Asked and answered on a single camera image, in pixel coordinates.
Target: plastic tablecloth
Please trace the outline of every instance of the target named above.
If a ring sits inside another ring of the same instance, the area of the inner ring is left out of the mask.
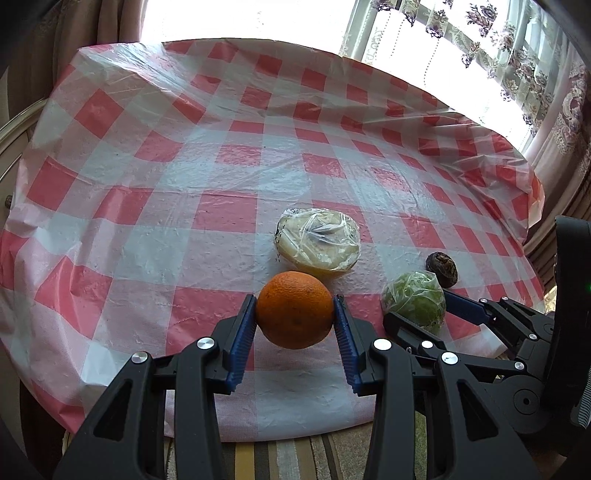
[[[434,251],[455,260],[456,292],[539,305],[521,242],[542,202],[504,138],[353,60],[263,40],[83,48],[20,162],[0,239],[0,338],[76,431],[130,354],[182,350],[291,268],[273,244],[287,207],[357,221],[361,259],[328,286],[383,332],[384,284]],[[446,320],[448,348],[500,350],[487,328]],[[334,334],[288,351],[258,332],[246,370],[216,399],[223,440],[372,418]]]

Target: curtain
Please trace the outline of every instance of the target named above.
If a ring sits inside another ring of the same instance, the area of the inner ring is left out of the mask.
[[[147,0],[61,0],[17,48],[8,69],[10,116],[48,97],[78,48],[139,41]]]
[[[544,185],[546,203],[524,249],[546,291],[554,286],[554,219],[591,220],[591,73],[574,47],[569,59],[557,97],[525,152]]]
[[[341,54],[425,89],[525,150],[568,68],[566,35],[533,0],[366,0],[366,11],[363,3]]]

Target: plastic-wrapped cabbage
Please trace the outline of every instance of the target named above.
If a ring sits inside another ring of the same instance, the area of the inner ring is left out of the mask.
[[[315,276],[338,275],[359,259],[357,223],[334,210],[287,209],[275,233],[277,251],[298,270]]]
[[[435,273],[404,273],[382,291],[384,313],[396,312],[433,334],[443,323],[445,308],[445,296]]]

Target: metal screw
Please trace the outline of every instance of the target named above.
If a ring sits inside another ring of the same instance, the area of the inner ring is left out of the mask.
[[[390,350],[392,348],[392,342],[385,338],[378,338],[374,342],[374,348],[377,350]]]
[[[203,338],[200,338],[199,340],[197,340],[197,346],[201,350],[209,350],[215,344],[216,344],[216,341],[210,337],[203,337]]]
[[[146,352],[136,352],[131,356],[131,361],[135,364],[143,364],[148,359]]]
[[[458,358],[453,352],[443,352],[441,354],[441,360],[443,360],[448,365],[455,365],[458,361]]]

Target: floral curtain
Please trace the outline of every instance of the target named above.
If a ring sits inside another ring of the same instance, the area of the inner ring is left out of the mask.
[[[377,11],[395,0],[373,0]],[[399,10],[411,25],[423,24],[434,39],[459,50],[466,68],[480,65],[515,101],[535,135],[554,99],[569,42],[556,22],[533,0],[402,0]]]

